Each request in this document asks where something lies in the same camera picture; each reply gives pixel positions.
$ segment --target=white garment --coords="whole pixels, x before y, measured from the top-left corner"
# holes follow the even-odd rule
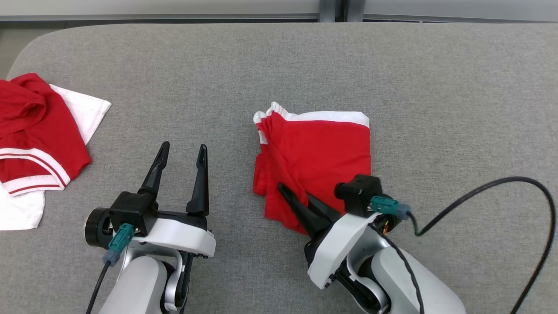
[[[50,87],[64,99],[74,116],[83,141],[87,144],[112,104],[52,84]],[[41,221],[44,207],[45,191],[29,192],[12,197],[0,185],[0,230],[36,228]]]

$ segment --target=teal connector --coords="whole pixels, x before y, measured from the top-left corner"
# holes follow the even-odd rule
[[[372,211],[397,216],[403,220],[407,220],[409,216],[407,212],[411,211],[411,207],[407,204],[400,204],[392,198],[374,196],[370,200],[370,208]]]
[[[108,252],[103,257],[103,263],[109,261],[111,266],[115,266],[120,259],[122,251],[130,244],[130,241],[132,241],[134,234],[136,234],[134,226],[129,223],[121,224],[118,232],[116,232],[116,235],[108,244]]]

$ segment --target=clothing pile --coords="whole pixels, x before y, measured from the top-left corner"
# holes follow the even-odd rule
[[[283,183],[307,206],[306,192],[344,213],[335,185],[356,174],[371,175],[369,119],[361,112],[320,111],[296,115],[273,102],[254,115],[262,152],[256,157],[253,191],[266,197],[264,216],[289,229],[304,228],[281,196]]]
[[[0,230],[36,228],[45,190],[91,163],[89,142],[111,103],[29,73],[0,80]]]

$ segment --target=red garment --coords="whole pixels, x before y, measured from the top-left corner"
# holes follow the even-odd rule
[[[63,190],[91,162],[62,97],[37,74],[0,80],[0,181],[13,196]]]
[[[305,234],[300,222],[277,190],[287,185],[304,205],[306,192],[344,213],[333,195],[335,185],[356,174],[371,175],[369,120],[361,112],[288,113],[273,102],[267,113],[257,112],[262,152],[256,157],[253,191],[266,197],[264,216]]]

